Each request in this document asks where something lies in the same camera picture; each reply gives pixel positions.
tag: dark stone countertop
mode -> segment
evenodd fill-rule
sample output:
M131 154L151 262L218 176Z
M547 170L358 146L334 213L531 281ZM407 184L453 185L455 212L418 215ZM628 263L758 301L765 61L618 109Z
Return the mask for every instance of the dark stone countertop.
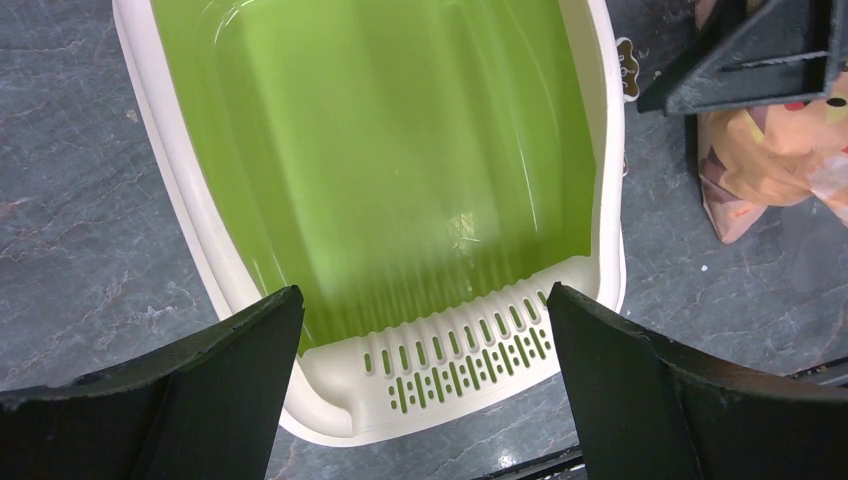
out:
M634 40L643 85L693 35L691 0L608 4L617 34ZM679 118L627 107L623 313L773 373L848 354L848 252L835 278L802 294L788 283L777 210L720 244L684 132ZM110 2L0 3L0 388L59 384L215 320L139 122ZM576 442L553 377L366 447L280 429L268 477L465 479Z

